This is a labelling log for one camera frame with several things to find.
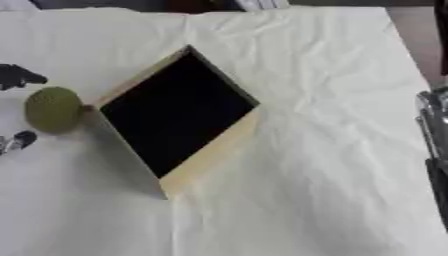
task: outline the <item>black object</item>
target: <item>black object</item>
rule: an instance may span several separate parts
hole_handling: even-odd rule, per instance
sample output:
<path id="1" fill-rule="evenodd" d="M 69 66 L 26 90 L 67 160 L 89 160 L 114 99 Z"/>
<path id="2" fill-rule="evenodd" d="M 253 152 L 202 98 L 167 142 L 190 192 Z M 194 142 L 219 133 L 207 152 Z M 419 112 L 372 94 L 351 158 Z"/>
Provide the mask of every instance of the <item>black object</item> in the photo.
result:
<path id="1" fill-rule="evenodd" d="M 101 108 L 158 178 L 258 102 L 192 52 Z"/>
<path id="2" fill-rule="evenodd" d="M 446 0 L 435 0 L 434 14 L 442 46 L 441 73 L 446 76 L 448 75 L 448 4 Z"/>
<path id="3" fill-rule="evenodd" d="M 438 168 L 436 159 L 426 160 L 426 167 L 440 216 L 448 231 L 448 177 L 442 169 Z"/>
<path id="4" fill-rule="evenodd" d="M 45 84 L 48 79 L 42 75 L 33 73 L 17 65 L 0 64 L 0 91 L 19 87 L 23 88 L 27 83 Z"/>
<path id="5" fill-rule="evenodd" d="M 21 142 L 21 149 L 28 147 L 37 140 L 37 135 L 32 131 L 23 131 L 14 135 L 14 139 Z"/>

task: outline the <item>open box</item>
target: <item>open box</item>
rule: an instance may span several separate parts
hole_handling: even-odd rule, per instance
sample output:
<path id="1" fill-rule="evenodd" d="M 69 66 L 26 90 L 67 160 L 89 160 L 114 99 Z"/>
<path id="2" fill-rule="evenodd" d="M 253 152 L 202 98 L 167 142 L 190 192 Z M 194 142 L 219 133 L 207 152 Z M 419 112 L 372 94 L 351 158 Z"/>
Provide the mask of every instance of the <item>open box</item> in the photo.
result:
<path id="1" fill-rule="evenodd" d="M 256 124 L 259 103 L 187 46 L 100 99 L 96 108 L 168 198 Z"/>

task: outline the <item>fuzzy ball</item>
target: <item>fuzzy ball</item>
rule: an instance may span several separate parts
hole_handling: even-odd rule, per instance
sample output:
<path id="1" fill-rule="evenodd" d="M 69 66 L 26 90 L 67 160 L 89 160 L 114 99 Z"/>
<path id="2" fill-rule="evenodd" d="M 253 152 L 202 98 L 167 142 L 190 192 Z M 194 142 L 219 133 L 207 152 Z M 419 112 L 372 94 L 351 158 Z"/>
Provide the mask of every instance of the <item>fuzzy ball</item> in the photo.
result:
<path id="1" fill-rule="evenodd" d="M 32 94 L 25 104 L 28 123 L 39 131 L 59 134 L 70 131 L 79 122 L 82 102 L 73 91 L 47 87 Z"/>

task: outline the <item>white paper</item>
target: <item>white paper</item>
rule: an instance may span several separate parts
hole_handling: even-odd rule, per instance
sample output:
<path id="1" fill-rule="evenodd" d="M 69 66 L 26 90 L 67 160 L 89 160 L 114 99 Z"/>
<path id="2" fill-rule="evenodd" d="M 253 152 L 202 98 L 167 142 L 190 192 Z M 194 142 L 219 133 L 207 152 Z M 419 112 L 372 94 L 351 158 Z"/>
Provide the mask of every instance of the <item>white paper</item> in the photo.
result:
<path id="1" fill-rule="evenodd" d="M 255 134 L 176 200 L 87 119 L 0 158 L 0 255 L 446 255 L 414 96 L 427 85 L 382 8 L 197 16 L 0 14 L 0 62 L 92 103 L 192 44 L 261 102 Z M 0 133 L 27 129 L 0 94 Z M 149 190 L 154 190 L 148 179 Z"/>

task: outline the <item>wooden box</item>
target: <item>wooden box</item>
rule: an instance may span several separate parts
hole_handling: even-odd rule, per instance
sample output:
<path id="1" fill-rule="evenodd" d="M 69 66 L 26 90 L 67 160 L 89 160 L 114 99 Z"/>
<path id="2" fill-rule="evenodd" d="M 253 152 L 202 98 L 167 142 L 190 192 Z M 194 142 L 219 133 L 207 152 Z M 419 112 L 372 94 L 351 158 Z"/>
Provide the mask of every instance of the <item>wooden box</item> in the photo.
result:
<path id="1" fill-rule="evenodd" d="M 258 105 L 187 46 L 119 86 L 96 107 L 171 198 L 253 131 Z"/>

